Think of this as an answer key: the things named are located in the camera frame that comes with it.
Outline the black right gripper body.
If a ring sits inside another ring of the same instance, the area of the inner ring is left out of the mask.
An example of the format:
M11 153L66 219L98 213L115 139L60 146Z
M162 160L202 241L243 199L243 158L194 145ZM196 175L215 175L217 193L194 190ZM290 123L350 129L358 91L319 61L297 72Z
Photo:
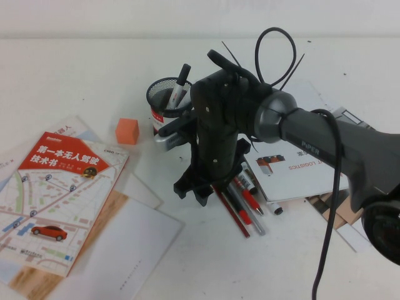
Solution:
M218 181L232 168L238 134L256 136L259 80L248 71L219 70L192 86L191 100L199 138L194 164L204 164Z

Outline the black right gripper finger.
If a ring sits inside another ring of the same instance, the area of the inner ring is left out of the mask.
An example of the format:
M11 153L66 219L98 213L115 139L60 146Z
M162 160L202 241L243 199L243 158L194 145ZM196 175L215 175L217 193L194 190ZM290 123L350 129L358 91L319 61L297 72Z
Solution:
M191 164L183 175L174 183L174 192L184 199L186 194L193 192L196 201L205 207L208 203L208 197L213 193L211 187L216 180L210 175L204 164Z
M232 168L227 175L214 183L215 188L226 188L234 177L242 171L241 163L244 162L244 155L250 151L250 148L251 145L246 139L241 138L237 141Z

